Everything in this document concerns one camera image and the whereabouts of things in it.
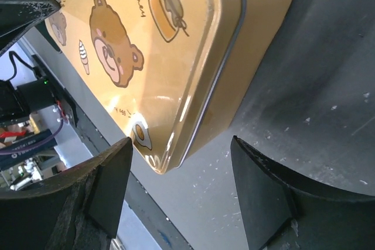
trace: scratch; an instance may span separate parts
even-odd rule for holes
[[[353,133],[352,133],[352,136],[354,136],[355,134],[357,134],[359,131],[361,131],[364,127],[368,126],[368,124],[375,119],[375,115],[370,118],[365,124],[363,124],[360,128],[358,128],[357,130],[355,130]]]

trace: box lid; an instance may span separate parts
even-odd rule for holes
[[[149,165],[164,173],[189,147],[241,1],[60,1],[46,21],[52,38]]]

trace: box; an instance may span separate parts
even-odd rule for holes
[[[225,130],[292,0],[59,0],[46,25],[155,172]]]

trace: bear illustration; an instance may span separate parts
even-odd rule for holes
[[[126,88],[134,70],[143,69],[144,56],[130,42],[120,17],[106,0],[94,0],[90,29],[96,54],[105,72],[117,87]]]
[[[52,31],[62,46],[66,45],[66,19],[61,12],[56,12],[48,18]]]

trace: black cable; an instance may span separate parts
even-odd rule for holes
[[[10,59],[12,65],[13,65],[14,73],[13,73],[12,77],[9,78],[7,81],[12,80],[17,75],[17,65],[16,65],[16,62],[14,61],[14,57],[16,57],[17,60],[21,64],[23,64],[25,67],[27,67],[29,70],[31,70],[33,72],[33,74],[35,75],[35,72],[34,72],[34,69],[32,68],[32,66],[27,64],[27,62],[25,62],[24,60],[22,60],[22,58],[15,51],[9,51],[9,59]]]

